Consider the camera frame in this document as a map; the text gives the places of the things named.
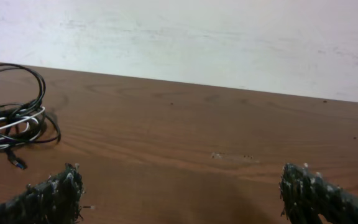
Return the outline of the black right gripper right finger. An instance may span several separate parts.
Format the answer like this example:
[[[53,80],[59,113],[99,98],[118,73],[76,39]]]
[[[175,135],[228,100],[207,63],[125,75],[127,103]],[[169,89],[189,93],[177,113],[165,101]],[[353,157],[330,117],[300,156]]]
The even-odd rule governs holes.
[[[321,223],[324,217],[329,223],[358,224],[358,198],[325,181],[320,173],[312,174],[307,166],[285,164],[279,189],[281,215],[291,223]]]

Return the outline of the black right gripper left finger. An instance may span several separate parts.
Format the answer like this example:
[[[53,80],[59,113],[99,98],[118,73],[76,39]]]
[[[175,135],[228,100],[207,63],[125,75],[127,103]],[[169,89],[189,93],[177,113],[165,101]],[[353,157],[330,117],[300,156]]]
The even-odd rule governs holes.
[[[83,182],[78,168],[78,164],[66,163],[64,171],[35,186],[27,185],[23,193],[0,203],[0,224],[75,224],[82,221]]]

